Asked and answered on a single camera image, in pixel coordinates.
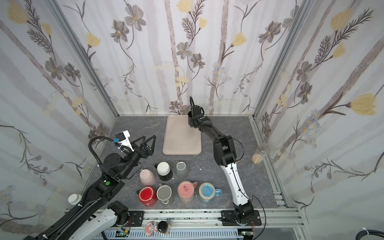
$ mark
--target white bottle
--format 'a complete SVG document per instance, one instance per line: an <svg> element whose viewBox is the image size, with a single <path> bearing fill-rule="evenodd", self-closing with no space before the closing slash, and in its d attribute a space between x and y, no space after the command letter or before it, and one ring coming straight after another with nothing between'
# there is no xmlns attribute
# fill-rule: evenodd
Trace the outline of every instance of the white bottle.
<svg viewBox="0 0 384 240"><path fill-rule="evenodd" d="M68 202L72 205L77 205L81 200L81 195L80 194L72 194L68 198Z"/></svg>

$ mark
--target blue mug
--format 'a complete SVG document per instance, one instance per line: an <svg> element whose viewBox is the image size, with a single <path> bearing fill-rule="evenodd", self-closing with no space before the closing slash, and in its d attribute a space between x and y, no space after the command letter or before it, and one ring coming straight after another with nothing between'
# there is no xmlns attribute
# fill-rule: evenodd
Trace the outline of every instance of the blue mug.
<svg viewBox="0 0 384 240"><path fill-rule="evenodd" d="M199 187L200 200L203 204L209 204L212 202L214 197L219 197L222 194L223 192L221 189L215 189L215 187L209 182L205 182Z"/></svg>

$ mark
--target light pink mug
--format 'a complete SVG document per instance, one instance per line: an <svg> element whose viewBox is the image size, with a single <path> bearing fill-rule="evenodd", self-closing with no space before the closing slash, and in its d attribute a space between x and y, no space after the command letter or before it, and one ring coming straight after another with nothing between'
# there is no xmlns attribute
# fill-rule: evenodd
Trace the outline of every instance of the light pink mug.
<svg viewBox="0 0 384 240"><path fill-rule="evenodd" d="M179 194L181 202L184 204L190 204L193 201L195 188L198 183L191 183L190 181L183 181L177 187L177 193Z"/></svg>
<svg viewBox="0 0 384 240"><path fill-rule="evenodd" d="M153 186L156 182L156 178L152 171L141 169L140 181L144 186Z"/></svg>

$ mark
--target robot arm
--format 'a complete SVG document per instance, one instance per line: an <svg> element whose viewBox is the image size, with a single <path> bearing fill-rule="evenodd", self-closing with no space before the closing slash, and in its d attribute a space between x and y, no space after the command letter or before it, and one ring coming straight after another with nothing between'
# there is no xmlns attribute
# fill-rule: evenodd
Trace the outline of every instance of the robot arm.
<svg viewBox="0 0 384 240"><path fill-rule="evenodd" d="M107 139L111 142L122 142L124 139L114 141L107 137L94 137L90 140ZM147 145L149 141L152 141L151 147ZM156 136L146 139L145 136L138 138L131 142L134 151L131 151L124 158L117 153L109 154L104 162L100 165L102 171L101 177L89 186L82 195L80 202L68 211L62 218L60 218L52 226L48 227L45 231L37 235L37 237L27 236L24 240L67 240L74 238L71 236L77 236L74 239L88 239L88 236L84 233L85 228L87 234L99 233L117 223L118 225L124 225L130 218L128 208L125 207L119 201L111 203L108 208L101 215L103 220L95 218L88 222L84 226L91 215L93 215L99 208L110 201L124 186L124 179L131 170L137 166L141 158L147 158L151 156L154 151ZM127 146L121 146L123 149L128 149Z"/></svg>
<svg viewBox="0 0 384 240"><path fill-rule="evenodd" d="M215 161L223 169L231 188L236 221L239 224L246 224L253 216L254 210L237 171L233 138L217 130L210 118L204 116L204 109L194 104L192 97L189 98L189 101L191 105L191 111L188 113L189 126L205 132L213 141Z"/></svg>

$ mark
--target beige tray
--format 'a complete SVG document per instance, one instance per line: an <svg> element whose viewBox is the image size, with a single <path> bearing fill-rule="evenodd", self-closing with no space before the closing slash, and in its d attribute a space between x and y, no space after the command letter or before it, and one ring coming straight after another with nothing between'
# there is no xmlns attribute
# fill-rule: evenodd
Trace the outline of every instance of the beige tray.
<svg viewBox="0 0 384 240"><path fill-rule="evenodd" d="M189 126L188 115L168 116L163 153L166 155L201 153L201 132Z"/></svg>

